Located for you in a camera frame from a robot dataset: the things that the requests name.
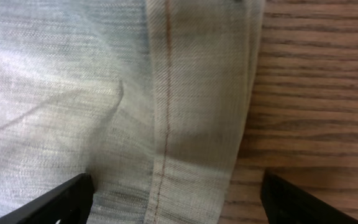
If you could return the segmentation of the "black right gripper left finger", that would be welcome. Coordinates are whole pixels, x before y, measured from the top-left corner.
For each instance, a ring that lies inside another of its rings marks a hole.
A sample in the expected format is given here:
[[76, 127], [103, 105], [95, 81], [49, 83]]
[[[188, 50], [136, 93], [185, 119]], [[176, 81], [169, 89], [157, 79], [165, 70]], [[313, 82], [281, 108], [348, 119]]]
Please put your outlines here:
[[91, 175], [82, 173], [0, 217], [0, 224], [86, 224], [93, 195]]

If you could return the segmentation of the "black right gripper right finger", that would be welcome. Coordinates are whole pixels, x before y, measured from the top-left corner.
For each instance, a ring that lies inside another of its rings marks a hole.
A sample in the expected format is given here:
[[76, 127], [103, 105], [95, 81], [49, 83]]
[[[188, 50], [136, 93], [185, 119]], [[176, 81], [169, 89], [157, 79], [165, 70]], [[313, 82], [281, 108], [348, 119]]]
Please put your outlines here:
[[357, 219], [267, 170], [260, 199], [270, 224], [358, 224]]

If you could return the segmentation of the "light blue denim shorts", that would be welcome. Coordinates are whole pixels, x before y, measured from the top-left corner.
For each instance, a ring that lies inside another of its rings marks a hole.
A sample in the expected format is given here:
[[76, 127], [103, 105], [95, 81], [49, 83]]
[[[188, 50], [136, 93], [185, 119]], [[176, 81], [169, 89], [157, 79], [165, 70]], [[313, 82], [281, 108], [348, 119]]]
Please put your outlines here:
[[89, 172], [90, 223], [217, 223], [264, 5], [0, 1], [0, 217]]

